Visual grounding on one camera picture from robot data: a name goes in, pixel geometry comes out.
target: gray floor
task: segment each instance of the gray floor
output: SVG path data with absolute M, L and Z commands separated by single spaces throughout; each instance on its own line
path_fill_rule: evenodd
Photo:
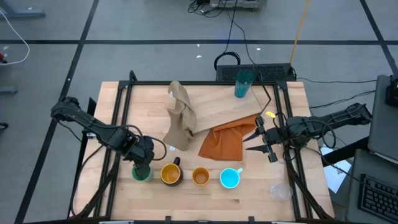
M 45 18 L 14 19 L 12 24 L 29 40 L 78 40 L 93 0 L 15 0 L 22 9 L 43 9 Z M 395 0 L 367 0 L 386 40 L 398 40 Z M 100 0 L 88 40 L 203 40 L 226 39 L 230 20 L 225 13 L 208 19 L 187 13 L 188 0 Z M 269 0 L 265 9 L 238 10 L 236 22 L 248 39 L 293 40 L 305 0 Z M 232 39 L 243 39 L 233 28 Z M 0 52 L 8 61 L 23 58 L 26 47 L 2 44 L 17 39 L 0 21 Z M 300 39 L 377 40 L 360 1 L 311 1 Z M 256 63 L 288 62 L 292 45 L 248 46 Z M 19 65 L 0 67 L 0 84 L 17 85 L 14 96 L 0 95 L 0 121 L 10 124 L 0 135 L 0 222 L 12 223 L 24 196 L 50 123 L 50 109 L 57 101 L 75 54 L 76 45 L 31 44 L 28 59 Z M 79 99 L 82 108 L 88 98 L 97 99 L 100 84 L 127 79 L 134 70 L 139 80 L 214 80 L 213 61 L 225 44 L 85 45 L 68 94 Z M 398 46 L 389 45 L 398 60 Z M 229 50 L 250 63 L 243 44 Z M 234 63 L 222 58 L 220 64 Z M 390 66 L 379 45 L 298 45 L 293 66 L 299 77 L 312 80 L 370 80 L 390 75 Z M 321 105 L 357 93 L 373 90 L 375 83 L 319 84 L 305 82 L 311 106 Z M 359 102 L 371 110 L 373 95 L 327 108 L 331 113 Z M 80 128 L 72 126 L 79 132 Z M 367 135 L 369 126 L 343 127 L 337 135 L 349 144 Z M 57 127 L 25 222 L 65 218 L 72 189 L 79 144 L 67 130 Z

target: orange towel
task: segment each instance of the orange towel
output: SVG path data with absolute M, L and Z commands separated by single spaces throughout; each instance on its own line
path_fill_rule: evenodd
M 199 156 L 220 161 L 243 159 L 243 136 L 256 128 L 257 115 L 232 121 L 210 130 Z

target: mug handle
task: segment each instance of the mug handle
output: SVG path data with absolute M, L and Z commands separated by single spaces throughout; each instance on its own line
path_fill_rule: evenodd
M 180 165 L 180 162 L 181 162 L 181 159 L 177 156 L 175 159 L 174 159 L 174 164 L 175 165 L 177 165 L 177 166 L 179 166 Z

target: wooden table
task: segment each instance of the wooden table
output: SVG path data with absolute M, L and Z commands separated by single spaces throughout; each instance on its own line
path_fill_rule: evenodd
M 103 82 L 99 93 L 95 117 L 110 124 L 118 82 Z M 185 86 L 189 95 L 201 95 L 228 86 Z M 294 116 L 310 116 L 307 97 L 303 83 L 288 83 L 289 95 Z M 127 124 L 138 126 L 145 135 L 162 139 L 170 126 L 170 117 L 166 105 L 170 101 L 167 85 L 134 85 L 127 117 Z M 261 86 L 252 86 L 253 92 L 263 107 L 267 96 Z M 272 87 L 267 87 L 272 101 L 266 111 L 276 113 L 276 105 Z M 123 100 L 119 112 L 120 123 L 123 112 Z M 272 128 L 272 120 L 267 115 L 265 127 Z M 172 220 L 240 220 L 247 221 L 254 216 L 256 221 L 293 221 L 294 211 L 291 200 L 281 201 L 272 197 L 269 188 L 280 183 L 287 183 L 286 166 L 282 158 L 282 148 L 273 146 L 279 158 L 278 162 L 270 163 L 265 154 L 257 151 L 243 152 L 243 161 L 214 161 L 198 156 L 201 144 L 208 130 L 194 135 L 187 151 L 171 151 L 167 146 L 167 156 L 162 161 L 153 161 L 150 165 L 154 170 L 151 182 L 137 182 L 131 176 L 132 163 L 121 161 L 118 181 L 114 196 L 113 220 L 164 220 L 170 215 Z M 244 148 L 261 145 L 260 137 L 245 142 Z M 312 140 L 309 147 L 317 149 L 317 142 Z M 89 140 L 85 158 L 99 147 L 97 140 Z M 160 144 L 155 144 L 155 156 L 164 153 Z M 79 212 L 90 200 L 100 179 L 105 150 L 103 149 L 88 161 L 83 169 L 75 197 L 75 211 Z M 320 156 L 313 151 L 301 151 L 305 176 L 309 191 L 325 209 L 334 217 L 330 195 Z M 160 179 L 160 170 L 164 164 L 171 163 L 176 156 L 181 157 L 184 180 L 177 187 L 168 187 Z M 192 171 L 198 166 L 209 169 L 211 180 L 204 187 L 192 182 Z M 243 168 L 241 182 L 233 190 L 223 189 L 219 176 L 225 168 Z M 301 216 L 305 217 L 303 198 L 297 188 Z M 101 214 L 104 214 L 108 191 L 103 195 Z

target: white paper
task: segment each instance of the white paper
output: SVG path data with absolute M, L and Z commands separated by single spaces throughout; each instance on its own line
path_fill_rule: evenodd
M 326 146 L 323 146 L 321 148 L 321 152 L 323 155 L 326 155 L 329 152 L 333 152 L 333 150 L 329 149 Z M 351 168 L 351 164 L 347 161 L 340 161 L 334 165 L 344 170 L 345 172 L 348 172 L 349 168 Z M 323 171 L 325 172 L 326 181 L 328 182 L 329 189 L 336 194 L 341 184 L 343 183 L 346 174 L 332 166 L 324 167 Z

